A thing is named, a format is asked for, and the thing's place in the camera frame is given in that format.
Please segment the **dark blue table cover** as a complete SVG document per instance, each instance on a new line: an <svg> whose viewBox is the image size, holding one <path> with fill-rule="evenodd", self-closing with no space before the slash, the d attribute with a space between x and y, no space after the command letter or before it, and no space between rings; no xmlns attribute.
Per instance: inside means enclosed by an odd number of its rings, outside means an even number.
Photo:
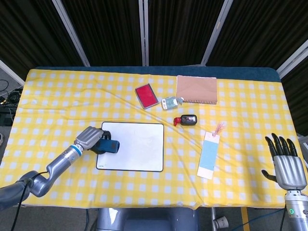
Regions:
<svg viewBox="0 0 308 231"><path fill-rule="evenodd" d="M276 70L269 67L221 67L221 66L68 66L43 67L39 70L92 71L165 76L216 77L219 79L280 82Z"/></svg>

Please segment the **green white correction tape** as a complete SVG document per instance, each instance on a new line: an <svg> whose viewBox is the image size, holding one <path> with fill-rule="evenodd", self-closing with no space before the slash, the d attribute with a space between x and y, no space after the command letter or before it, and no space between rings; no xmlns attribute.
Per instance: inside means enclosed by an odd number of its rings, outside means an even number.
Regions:
<svg viewBox="0 0 308 231"><path fill-rule="evenodd" d="M182 97L167 97L161 100L161 105L164 110L170 110L173 108L177 108L179 105L182 105L184 99Z"/></svg>

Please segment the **blue whiteboard eraser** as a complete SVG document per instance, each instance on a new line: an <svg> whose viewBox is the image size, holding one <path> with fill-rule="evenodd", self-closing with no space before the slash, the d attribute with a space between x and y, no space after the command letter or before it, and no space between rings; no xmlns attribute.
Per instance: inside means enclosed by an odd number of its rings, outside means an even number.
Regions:
<svg viewBox="0 0 308 231"><path fill-rule="evenodd" d="M96 148L99 154L103 153L117 153L120 147L119 141L115 140L99 140L96 144Z"/></svg>

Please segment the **yellow white checkered tablecloth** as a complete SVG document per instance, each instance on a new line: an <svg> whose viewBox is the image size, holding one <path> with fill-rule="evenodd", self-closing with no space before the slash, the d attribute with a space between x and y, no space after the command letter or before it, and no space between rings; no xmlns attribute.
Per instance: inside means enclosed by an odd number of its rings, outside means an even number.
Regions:
<svg viewBox="0 0 308 231"><path fill-rule="evenodd" d="M169 111L141 107L135 89L145 84L158 98L176 94L175 76L30 70L0 164L0 187L29 171L44 172L88 126L150 122L164 125L162 172L98 170L96 154L86 151L45 196L31 195L25 205L284 206L284 190L261 173L275 172L265 136L298 144L280 82L220 79L217 104L186 103ZM196 115L196 125L174 126L181 115ZM226 127L207 180L197 176L202 143L221 122Z"/></svg>

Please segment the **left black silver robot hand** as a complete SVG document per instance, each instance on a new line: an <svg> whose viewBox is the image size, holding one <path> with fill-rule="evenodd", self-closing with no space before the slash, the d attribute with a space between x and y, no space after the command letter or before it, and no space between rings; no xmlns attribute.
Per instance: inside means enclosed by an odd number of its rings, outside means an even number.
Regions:
<svg viewBox="0 0 308 231"><path fill-rule="evenodd" d="M81 146L83 150L91 150L99 154L96 144L102 139L111 140L111 133L100 128L89 126L76 137L74 144Z"/></svg>

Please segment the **blue white tasselled bookmark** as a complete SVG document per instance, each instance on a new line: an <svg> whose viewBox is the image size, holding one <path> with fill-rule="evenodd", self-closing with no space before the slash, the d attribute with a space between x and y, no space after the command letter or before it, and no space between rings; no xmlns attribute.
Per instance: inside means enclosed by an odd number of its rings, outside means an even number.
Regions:
<svg viewBox="0 0 308 231"><path fill-rule="evenodd" d="M214 174L218 146L220 141L219 133L226 127L226 122L217 125L214 131L206 131L202 143L197 176L211 180Z"/></svg>

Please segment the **brown spiral notebook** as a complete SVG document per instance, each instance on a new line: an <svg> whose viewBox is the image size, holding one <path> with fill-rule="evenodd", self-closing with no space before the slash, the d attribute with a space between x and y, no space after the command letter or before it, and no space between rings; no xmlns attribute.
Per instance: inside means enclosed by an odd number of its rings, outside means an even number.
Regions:
<svg viewBox="0 0 308 231"><path fill-rule="evenodd" d="M217 104L217 79L178 75L177 97L182 98L185 103Z"/></svg>

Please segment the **white table leg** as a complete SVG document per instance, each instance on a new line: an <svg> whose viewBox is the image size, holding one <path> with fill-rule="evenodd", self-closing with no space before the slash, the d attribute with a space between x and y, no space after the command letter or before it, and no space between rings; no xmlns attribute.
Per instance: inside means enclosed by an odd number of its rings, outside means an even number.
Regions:
<svg viewBox="0 0 308 231"><path fill-rule="evenodd" d="M212 219L212 231L217 231L214 220L216 219L216 211L215 208L211 208L211 219Z"/></svg>

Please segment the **small black-framed whiteboard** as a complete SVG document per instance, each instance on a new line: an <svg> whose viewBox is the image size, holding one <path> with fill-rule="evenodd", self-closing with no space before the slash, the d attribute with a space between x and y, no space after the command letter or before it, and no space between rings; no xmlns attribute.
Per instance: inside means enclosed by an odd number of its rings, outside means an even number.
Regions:
<svg viewBox="0 0 308 231"><path fill-rule="evenodd" d="M161 172L164 166L164 125L159 123L103 122L119 142L117 153L97 156L100 170Z"/></svg>

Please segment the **red ink pad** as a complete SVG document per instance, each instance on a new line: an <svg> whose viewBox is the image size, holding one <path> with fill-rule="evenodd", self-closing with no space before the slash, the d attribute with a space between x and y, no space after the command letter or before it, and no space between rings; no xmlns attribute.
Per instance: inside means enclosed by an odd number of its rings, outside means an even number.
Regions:
<svg viewBox="0 0 308 231"><path fill-rule="evenodd" d="M159 103L150 84L137 87L135 93L143 109L150 108Z"/></svg>

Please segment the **grey robot torso base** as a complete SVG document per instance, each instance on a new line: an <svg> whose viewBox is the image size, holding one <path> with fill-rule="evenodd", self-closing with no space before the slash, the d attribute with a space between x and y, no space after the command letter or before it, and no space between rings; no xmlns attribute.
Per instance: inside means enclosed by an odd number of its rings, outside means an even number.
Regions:
<svg viewBox="0 0 308 231"><path fill-rule="evenodd" d="M199 231L198 213L186 207L100 208L95 231Z"/></svg>

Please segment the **white partition post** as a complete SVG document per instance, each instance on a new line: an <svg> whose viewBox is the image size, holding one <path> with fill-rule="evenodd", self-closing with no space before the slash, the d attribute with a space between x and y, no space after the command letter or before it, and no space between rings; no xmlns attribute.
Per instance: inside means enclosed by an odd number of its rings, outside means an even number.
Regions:
<svg viewBox="0 0 308 231"><path fill-rule="evenodd" d="M149 66L149 11L148 0L138 0L142 66Z"/></svg>
<svg viewBox="0 0 308 231"><path fill-rule="evenodd" d="M79 37L75 31L75 28L70 20L69 15L67 14L67 11L62 3L62 0L51 0L57 13L60 16L60 19L69 35L69 37L71 38L73 45L83 63L84 66L86 67L90 67L90 62L85 54L85 51L82 47L82 44L79 40Z"/></svg>
<svg viewBox="0 0 308 231"><path fill-rule="evenodd" d="M308 56L308 39L276 70L282 79Z"/></svg>
<svg viewBox="0 0 308 231"><path fill-rule="evenodd" d="M222 27L224 25L224 22L225 22L225 20L228 16L228 13L230 11L232 4L233 4L233 0L224 0L223 5L221 7L221 10L219 12L219 15L217 17L215 26L212 30L212 34L211 34L210 39L208 41L207 47L205 49L203 58L201 60L201 63L200 63L201 66L206 66L206 64L207 64L207 62L210 58L210 55L213 51L213 48L216 44L216 41L217 41L217 39L220 35L220 32L221 32Z"/></svg>
<svg viewBox="0 0 308 231"><path fill-rule="evenodd" d="M2 69L6 74L12 77L21 86L25 85L25 81L21 79L11 68L9 68L8 65L6 65L1 59L0 59L0 69Z"/></svg>

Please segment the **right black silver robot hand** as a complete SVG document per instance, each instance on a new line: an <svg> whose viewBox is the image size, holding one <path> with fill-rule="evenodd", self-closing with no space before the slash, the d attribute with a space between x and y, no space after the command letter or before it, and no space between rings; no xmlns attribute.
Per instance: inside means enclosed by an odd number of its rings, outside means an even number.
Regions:
<svg viewBox="0 0 308 231"><path fill-rule="evenodd" d="M265 140L273 160L275 175L263 169L261 170L263 176L278 183L286 191L303 190L308 183L295 144L292 140L284 139L282 136L278 137L275 133L271 136L271 138L266 136Z"/></svg>

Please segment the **black ink bottle red cap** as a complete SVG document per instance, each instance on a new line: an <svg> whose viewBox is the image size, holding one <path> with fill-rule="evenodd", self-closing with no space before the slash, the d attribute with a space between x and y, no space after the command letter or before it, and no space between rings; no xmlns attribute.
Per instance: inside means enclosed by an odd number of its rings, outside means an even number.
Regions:
<svg viewBox="0 0 308 231"><path fill-rule="evenodd" d="M173 125L176 126L180 124L182 126L194 126L197 123L196 115L181 115L180 117L176 117L173 120Z"/></svg>

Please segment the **black pleated partition panel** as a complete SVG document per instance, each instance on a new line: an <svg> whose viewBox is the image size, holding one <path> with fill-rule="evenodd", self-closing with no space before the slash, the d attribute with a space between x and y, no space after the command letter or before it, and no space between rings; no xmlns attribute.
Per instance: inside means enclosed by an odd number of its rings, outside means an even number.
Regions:
<svg viewBox="0 0 308 231"><path fill-rule="evenodd" d="M141 66L138 0L61 0L91 66Z"/></svg>
<svg viewBox="0 0 308 231"><path fill-rule="evenodd" d="M282 78L282 86L297 133L308 135L308 56Z"/></svg>
<svg viewBox="0 0 308 231"><path fill-rule="evenodd" d="M149 65L200 64L224 0L149 0Z"/></svg>
<svg viewBox="0 0 308 231"><path fill-rule="evenodd" d="M278 69L308 40L308 0L233 0L208 66Z"/></svg>
<svg viewBox="0 0 308 231"><path fill-rule="evenodd" d="M22 80L39 66L82 66L51 0L0 0L0 60Z"/></svg>

